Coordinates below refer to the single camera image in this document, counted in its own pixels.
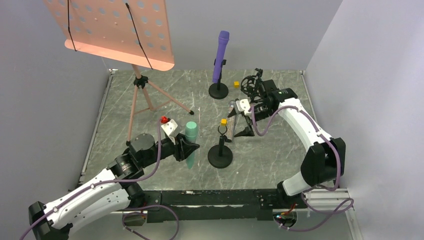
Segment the mint green microphone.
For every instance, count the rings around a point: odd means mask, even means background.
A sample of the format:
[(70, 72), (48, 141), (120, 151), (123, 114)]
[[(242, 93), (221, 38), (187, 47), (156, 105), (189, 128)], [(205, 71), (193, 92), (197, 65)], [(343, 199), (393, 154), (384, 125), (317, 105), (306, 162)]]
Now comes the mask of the mint green microphone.
[[(199, 126), (197, 125), (197, 123), (194, 121), (187, 122), (185, 125), (184, 134), (186, 136), (186, 139), (190, 143), (195, 143), (199, 134)], [(192, 167), (194, 166), (194, 163), (195, 163), (195, 153), (192, 152), (186, 159), (187, 168), (192, 169)]]

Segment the purple microphone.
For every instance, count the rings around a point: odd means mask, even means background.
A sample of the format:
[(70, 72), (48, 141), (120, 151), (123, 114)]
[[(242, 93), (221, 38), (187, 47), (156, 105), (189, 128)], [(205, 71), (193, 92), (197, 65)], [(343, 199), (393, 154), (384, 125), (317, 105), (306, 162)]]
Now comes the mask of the purple microphone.
[(220, 78), (221, 70), (222, 70), (222, 62), (224, 60), (225, 51), (227, 44), (230, 40), (230, 33), (228, 31), (222, 30), (218, 36), (218, 48), (214, 61), (214, 69), (212, 75), (212, 82), (217, 83)]

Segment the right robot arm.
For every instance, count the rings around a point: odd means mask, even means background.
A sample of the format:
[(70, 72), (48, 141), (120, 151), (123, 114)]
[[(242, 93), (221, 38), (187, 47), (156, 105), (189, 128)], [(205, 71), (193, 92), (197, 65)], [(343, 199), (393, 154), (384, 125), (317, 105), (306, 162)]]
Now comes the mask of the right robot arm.
[(303, 144), (306, 155), (300, 170), (294, 176), (280, 182), (277, 188), (284, 197), (293, 197), (334, 180), (334, 191), (344, 174), (346, 144), (342, 138), (334, 138), (323, 130), (305, 110), (297, 94), (291, 88), (279, 89), (272, 79), (263, 81), (259, 76), (247, 76), (241, 81), (241, 91), (247, 96), (237, 100), (229, 116), (241, 114), (247, 123), (235, 137), (263, 137), (257, 122), (267, 119), (270, 123), (282, 117), (294, 130)]

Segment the black round-base clip stand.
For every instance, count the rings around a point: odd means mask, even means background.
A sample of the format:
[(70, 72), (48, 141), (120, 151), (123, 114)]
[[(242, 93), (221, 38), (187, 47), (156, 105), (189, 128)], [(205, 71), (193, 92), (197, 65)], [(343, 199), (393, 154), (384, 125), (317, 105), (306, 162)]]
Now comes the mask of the black round-base clip stand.
[(232, 150), (225, 145), (227, 137), (225, 134), (228, 131), (228, 127), (225, 126), (225, 131), (221, 132), (220, 126), (218, 126), (217, 131), (220, 134), (218, 144), (212, 146), (207, 154), (208, 162), (217, 169), (227, 168), (233, 161), (233, 152)]

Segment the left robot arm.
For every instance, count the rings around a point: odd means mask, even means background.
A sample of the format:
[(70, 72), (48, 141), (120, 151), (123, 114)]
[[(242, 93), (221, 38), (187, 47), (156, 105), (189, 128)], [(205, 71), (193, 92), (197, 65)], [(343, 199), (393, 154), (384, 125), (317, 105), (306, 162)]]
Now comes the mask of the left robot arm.
[(144, 168), (157, 168), (169, 156), (181, 162), (199, 147), (182, 133), (175, 140), (160, 141), (151, 134), (140, 134), (90, 181), (57, 200), (33, 203), (28, 208), (30, 230), (37, 240), (67, 240), (81, 227), (112, 212), (145, 207), (151, 200), (139, 185), (147, 179)]

